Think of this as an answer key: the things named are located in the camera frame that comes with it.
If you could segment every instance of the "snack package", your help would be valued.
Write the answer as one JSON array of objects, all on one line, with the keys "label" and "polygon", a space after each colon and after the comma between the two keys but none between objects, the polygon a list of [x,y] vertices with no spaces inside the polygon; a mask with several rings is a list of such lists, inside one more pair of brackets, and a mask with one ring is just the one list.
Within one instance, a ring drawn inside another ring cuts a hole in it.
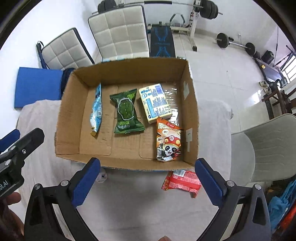
[{"label": "snack package", "polygon": [[96,88],[96,98],[93,103],[91,116],[91,135],[95,136],[100,128],[102,122],[102,92],[101,92],[101,84]]},{"label": "snack package", "polygon": [[144,125],[138,121],[134,107],[137,89],[110,95],[110,99],[116,103],[117,124],[114,133],[129,133],[145,130]]},{"label": "snack package", "polygon": [[181,154],[181,129],[160,117],[157,124],[157,160],[167,162],[175,160]]},{"label": "snack package", "polygon": [[163,182],[162,190],[169,189],[182,189],[193,194],[193,198],[196,198],[197,193],[201,187],[201,182],[197,175],[191,171],[176,170],[169,172]]},{"label": "snack package", "polygon": [[148,123],[154,123],[158,117],[168,119],[172,111],[161,84],[150,85],[139,89]]}]

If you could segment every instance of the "quilted cushion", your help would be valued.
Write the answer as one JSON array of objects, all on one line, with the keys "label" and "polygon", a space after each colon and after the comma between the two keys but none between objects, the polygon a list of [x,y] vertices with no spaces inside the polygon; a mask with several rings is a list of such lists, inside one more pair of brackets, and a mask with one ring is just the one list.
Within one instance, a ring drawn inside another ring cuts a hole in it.
[{"label": "quilted cushion", "polygon": [[42,56],[50,69],[77,69],[94,64],[76,28],[51,41],[42,49]]},{"label": "quilted cushion", "polygon": [[102,58],[149,57],[144,9],[141,5],[116,8],[89,18]]}]

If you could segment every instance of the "barcode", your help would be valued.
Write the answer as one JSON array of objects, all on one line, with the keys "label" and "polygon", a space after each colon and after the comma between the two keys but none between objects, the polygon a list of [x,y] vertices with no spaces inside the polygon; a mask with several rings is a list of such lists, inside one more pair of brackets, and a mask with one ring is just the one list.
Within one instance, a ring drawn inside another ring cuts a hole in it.
[{"label": "barcode", "polygon": [[156,89],[156,92],[158,95],[163,94],[163,89],[162,89],[161,85],[156,85],[155,89]]},{"label": "barcode", "polygon": [[177,176],[180,176],[180,177],[184,177],[185,173],[186,173],[186,171],[184,171],[184,170],[175,170],[173,172],[174,175],[177,175]]}]

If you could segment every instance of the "white tablecloth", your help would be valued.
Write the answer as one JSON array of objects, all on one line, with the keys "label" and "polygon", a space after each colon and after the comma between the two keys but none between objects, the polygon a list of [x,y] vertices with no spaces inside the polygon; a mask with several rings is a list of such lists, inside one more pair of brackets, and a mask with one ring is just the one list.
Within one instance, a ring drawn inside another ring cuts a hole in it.
[{"label": "white tablecloth", "polygon": [[[20,188],[22,202],[28,204],[33,186],[58,185],[70,179],[83,164],[55,156],[54,133],[60,101],[38,101],[21,111],[17,128],[24,136],[36,127],[45,134],[44,143],[26,160],[25,178]],[[199,100],[199,157],[203,157],[228,180],[231,165],[231,109],[217,101]],[[81,216],[99,240],[156,241],[164,235],[172,240],[196,240],[218,210],[204,189],[197,198],[182,190],[163,191],[167,172],[136,172],[106,169],[108,179],[95,182]],[[66,237],[71,238],[59,210],[59,222]]]}]

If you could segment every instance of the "white chair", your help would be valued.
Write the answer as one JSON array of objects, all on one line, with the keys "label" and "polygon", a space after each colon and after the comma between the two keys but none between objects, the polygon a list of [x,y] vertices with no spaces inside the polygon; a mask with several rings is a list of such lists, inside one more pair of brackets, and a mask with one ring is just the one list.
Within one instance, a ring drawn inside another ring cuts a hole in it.
[{"label": "white chair", "polygon": [[67,30],[46,45],[42,56],[50,69],[78,69],[94,64],[76,28]]},{"label": "white chair", "polygon": [[296,174],[296,117],[284,114],[231,135],[230,179],[237,185]]},{"label": "white chair", "polygon": [[89,27],[103,61],[149,57],[143,6],[117,7],[91,16]]}]

